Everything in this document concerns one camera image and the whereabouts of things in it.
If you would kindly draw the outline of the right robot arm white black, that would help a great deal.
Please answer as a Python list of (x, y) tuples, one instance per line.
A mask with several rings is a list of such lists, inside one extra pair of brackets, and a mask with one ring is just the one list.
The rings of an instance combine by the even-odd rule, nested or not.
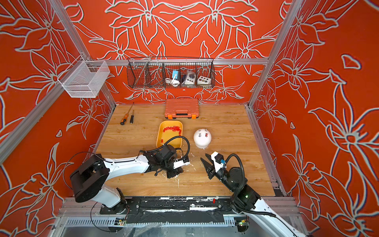
[(209, 179), (216, 177), (231, 192), (232, 209), (245, 214), (273, 237), (305, 237), (306, 235), (280, 217), (253, 189), (245, 177), (245, 169), (237, 154), (224, 158), (218, 152), (206, 154), (201, 162)]

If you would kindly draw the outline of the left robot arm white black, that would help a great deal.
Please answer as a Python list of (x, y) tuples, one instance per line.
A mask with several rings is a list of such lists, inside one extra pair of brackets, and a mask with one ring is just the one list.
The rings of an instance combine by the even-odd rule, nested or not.
[(71, 175), (70, 181), (77, 203), (95, 201), (105, 208), (106, 214), (121, 214), (130, 208), (119, 188), (106, 185), (110, 179), (135, 173), (154, 172), (157, 175), (165, 171), (167, 178), (183, 173), (183, 167), (189, 165), (189, 154), (178, 157), (177, 149), (169, 142), (178, 139), (170, 138), (158, 148), (143, 151), (131, 158), (108, 159), (101, 154), (93, 153)]

